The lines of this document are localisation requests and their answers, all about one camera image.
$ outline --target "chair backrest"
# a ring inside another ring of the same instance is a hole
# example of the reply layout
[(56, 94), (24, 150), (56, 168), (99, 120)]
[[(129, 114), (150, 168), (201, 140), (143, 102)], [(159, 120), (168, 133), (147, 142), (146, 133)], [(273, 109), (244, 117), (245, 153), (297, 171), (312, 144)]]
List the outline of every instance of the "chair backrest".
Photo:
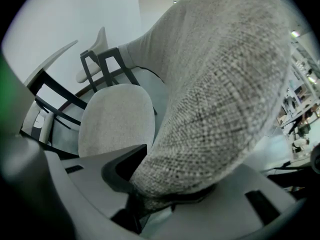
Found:
[(96, 55), (98, 55), (102, 52), (107, 51), (108, 49), (109, 46), (106, 37), (106, 30), (103, 26), (102, 28), (100, 28), (94, 44), (88, 49), (88, 51), (93, 51)]
[(150, 153), (133, 174), (144, 195), (190, 194), (239, 165), (279, 112), (289, 29), (278, 0), (180, 0), (119, 47), (126, 67), (169, 90)]

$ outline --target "chair seat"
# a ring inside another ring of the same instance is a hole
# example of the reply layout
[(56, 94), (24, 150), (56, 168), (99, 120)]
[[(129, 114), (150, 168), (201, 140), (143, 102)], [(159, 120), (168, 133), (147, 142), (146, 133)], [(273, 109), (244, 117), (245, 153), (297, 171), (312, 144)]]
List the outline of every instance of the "chair seat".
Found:
[[(98, 64), (95, 62), (92, 62), (91, 64), (88, 65), (88, 69), (90, 72), (90, 75), (93, 77), (95, 74), (99, 73), (101, 71), (101, 68), (99, 67)], [(88, 80), (88, 77), (86, 75), (86, 72), (84, 69), (81, 69), (75, 76), (75, 80), (78, 83), (84, 83), (86, 80)]]
[(80, 157), (99, 155), (155, 136), (155, 115), (148, 93), (138, 85), (118, 84), (96, 92), (84, 110), (78, 139)]

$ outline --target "white wall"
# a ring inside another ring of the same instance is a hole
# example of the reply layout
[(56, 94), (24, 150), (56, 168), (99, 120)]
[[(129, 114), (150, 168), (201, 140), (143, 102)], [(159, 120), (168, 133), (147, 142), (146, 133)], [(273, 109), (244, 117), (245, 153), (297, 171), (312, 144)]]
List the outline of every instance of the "white wall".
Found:
[[(47, 71), (58, 83), (76, 93), (89, 83), (77, 83), (82, 68), (80, 53), (96, 40), (104, 26), (109, 47), (139, 37), (141, 21), (138, 0), (28, 0), (12, 22), (1, 45), (8, 64), (24, 82), (51, 54), (79, 40)], [(108, 64), (116, 70), (116, 62)], [(101, 77), (101, 72), (93, 77)], [(40, 97), (59, 108), (66, 100), (44, 86)]]
[(174, 0), (139, 0), (142, 32), (147, 32), (174, 4)]

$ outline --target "ceiling light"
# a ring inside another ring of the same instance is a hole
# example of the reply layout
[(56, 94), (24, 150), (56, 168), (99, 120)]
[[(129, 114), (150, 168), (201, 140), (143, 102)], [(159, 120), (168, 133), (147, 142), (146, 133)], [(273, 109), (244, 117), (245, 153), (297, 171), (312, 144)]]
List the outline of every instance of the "ceiling light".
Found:
[(312, 82), (312, 83), (315, 83), (316, 82), (316, 80), (314, 80), (312, 77), (308, 77), (308, 79), (310, 80), (310, 82)]
[(291, 32), (291, 35), (292, 35), (294, 38), (300, 37), (299, 32), (297, 32), (297, 31), (295, 31), (295, 30)]

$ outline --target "textured fabric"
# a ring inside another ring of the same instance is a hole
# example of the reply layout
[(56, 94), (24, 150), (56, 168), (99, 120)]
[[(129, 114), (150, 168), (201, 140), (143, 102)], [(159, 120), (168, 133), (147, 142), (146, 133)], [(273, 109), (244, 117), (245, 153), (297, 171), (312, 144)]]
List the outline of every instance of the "textured fabric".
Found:
[(146, 144), (155, 136), (155, 115), (140, 86), (118, 84), (96, 92), (86, 106), (79, 131), (80, 157)]
[(155, 72), (169, 90), (161, 129), (131, 178), (145, 209), (207, 188), (245, 159), (279, 112), (289, 38), (278, 0), (181, 0), (119, 47), (127, 67)]

